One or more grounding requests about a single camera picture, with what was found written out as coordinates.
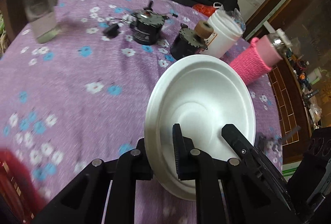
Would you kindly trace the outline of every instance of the blue flower pattern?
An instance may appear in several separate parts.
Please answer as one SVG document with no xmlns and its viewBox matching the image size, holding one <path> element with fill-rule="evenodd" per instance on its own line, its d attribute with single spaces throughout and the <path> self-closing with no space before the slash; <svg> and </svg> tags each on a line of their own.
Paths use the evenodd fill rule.
<svg viewBox="0 0 331 224">
<path fill-rule="evenodd" d="M 102 28 L 107 28 L 108 27 L 107 23 L 104 23 L 104 22 L 100 22 L 99 26 L 102 27 Z"/>
<path fill-rule="evenodd" d="M 55 175 L 57 168 L 52 163 L 47 163 L 44 167 L 38 167 L 32 171 L 32 176 L 37 181 L 45 181 L 47 176 Z"/>
<path fill-rule="evenodd" d="M 173 9 L 170 9 L 170 10 L 169 10 L 169 13 L 170 13 L 170 14 L 175 14 L 175 15 L 178 15 L 178 12 L 176 12 L 176 11 L 175 11 L 175 10 L 173 10 Z"/>
<path fill-rule="evenodd" d="M 115 12 L 116 14 L 122 13 L 123 11 L 124 11 L 124 9 L 123 9 L 123 8 L 120 8 L 120 7 L 116 7 L 116 8 L 114 9 L 114 12 Z"/>
<path fill-rule="evenodd" d="M 83 46 L 80 50 L 80 55 L 85 57 L 88 57 L 92 54 L 92 49 L 89 46 Z"/>
<path fill-rule="evenodd" d="M 28 114 L 28 121 L 30 123 L 34 122 L 35 120 L 37 119 L 37 113 L 35 111 L 31 111 L 29 114 Z"/>
<path fill-rule="evenodd" d="M 165 55 L 165 59 L 171 62 L 175 61 L 175 59 L 171 55 Z"/>
<path fill-rule="evenodd" d="M 52 163 L 47 163 L 45 165 L 44 171 L 46 174 L 54 175 L 56 174 L 56 166 Z"/>
<path fill-rule="evenodd" d="M 149 46 L 149 45 L 142 45 L 141 47 L 146 52 L 149 52 L 149 53 L 152 53 L 153 52 L 153 48 L 151 46 Z"/>
<path fill-rule="evenodd" d="M 124 153 L 126 153 L 127 151 L 130 151 L 132 149 L 134 149 L 134 147 L 130 144 L 121 145 L 120 148 L 119 148 L 120 156 L 122 156 Z"/>
<path fill-rule="evenodd" d="M 24 119 L 22 119 L 22 121 L 19 124 L 19 129 L 21 131 L 26 131 L 29 128 L 29 126 L 30 126 L 29 120 L 24 118 Z"/>
<path fill-rule="evenodd" d="M 113 85 L 113 86 L 109 87 L 107 91 L 110 95 L 117 96 L 122 93 L 122 87 Z"/>
<path fill-rule="evenodd" d="M 47 174 L 42 168 L 37 168 L 32 171 L 32 176 L 38 181 L 45 181 Z"/>
<path fill-rule="evenodd" d="M 51 61 L 53 58 L 54 58 L 53 52 L 48 52 L 43 57 L 44 61 Z"/>
<path fill-rule="evenodd" d="M 10 127 L 7 125 L 3 128 L 3 135 L 7 137 L 10 133 Z"/>
<path fill-rule="evenodd" d="M 28 100 L 28 94 L 27 94 L 27 92 L 20 92 L 19 93 L 19 101 L 21 103 L 26 103 L 27 100 Z"/>
<path fill-rule="evenodd" d="M 46 131 L 46 127 L 44 125 L 44 123 L 42 121 L 37 121 L 35 124 L 34 124 L 34 132 L 36 134 L 43 134 L 44 132 Z"/>
</svg>

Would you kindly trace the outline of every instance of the white label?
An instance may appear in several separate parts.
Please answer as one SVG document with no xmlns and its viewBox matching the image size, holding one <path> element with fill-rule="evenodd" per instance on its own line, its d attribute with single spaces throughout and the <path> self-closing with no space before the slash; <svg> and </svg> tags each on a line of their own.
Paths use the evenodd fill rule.
<svg viewBox="0 0 331 224">
<path fill-rule="evenodd" d="M 207 39 L 205 39 L 205 43 L 207 46 L 211 44 L 211 42 L 216 38 L 217 33 L 213 32 Z"/>
</svg>

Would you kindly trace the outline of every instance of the white plastic container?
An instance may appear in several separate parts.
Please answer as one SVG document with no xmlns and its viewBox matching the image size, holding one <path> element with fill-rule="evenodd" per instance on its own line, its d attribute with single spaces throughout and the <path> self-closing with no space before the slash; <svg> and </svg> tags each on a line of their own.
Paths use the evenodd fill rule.
<svg viewBox="0 0 331 224">
<path fill-rule="evenodd" d="M 224 10 L 216 10 L 207 21 L 214 33 L 205 39 L 208 49 L 200 54 L 221 58 L 243 35 L 238 24 Z"/>
</svg>

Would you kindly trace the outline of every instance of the black motor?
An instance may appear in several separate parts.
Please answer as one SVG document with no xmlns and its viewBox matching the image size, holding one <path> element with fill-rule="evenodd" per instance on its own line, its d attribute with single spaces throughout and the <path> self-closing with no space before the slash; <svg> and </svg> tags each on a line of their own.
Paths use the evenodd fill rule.
<svg viewBox="0 0 331 224">
<path fill-rule="evenodd" d="M 155 44 L 165 21 L 169 19 L 164 14 L 153 12 L 152 5 L 153 1 L 150 1 L 148 7 L 131 14 L 137 19 L 130 24 L 130 28 L 135 31 L 133 39 L 142 45 Z"/>
</svg>

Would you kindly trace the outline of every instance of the small black component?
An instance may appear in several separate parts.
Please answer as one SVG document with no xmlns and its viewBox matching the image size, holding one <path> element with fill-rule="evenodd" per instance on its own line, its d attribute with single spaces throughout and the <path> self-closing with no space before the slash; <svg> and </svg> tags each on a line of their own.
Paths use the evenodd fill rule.
<svg viewBox="0 0 331 224">
<path fill-rule="evenodd" d="M 119 34 L 120 26 L 115 23 L 103 30 L 103 34 L 108 38 L 115 38 Z"/>
</svg>

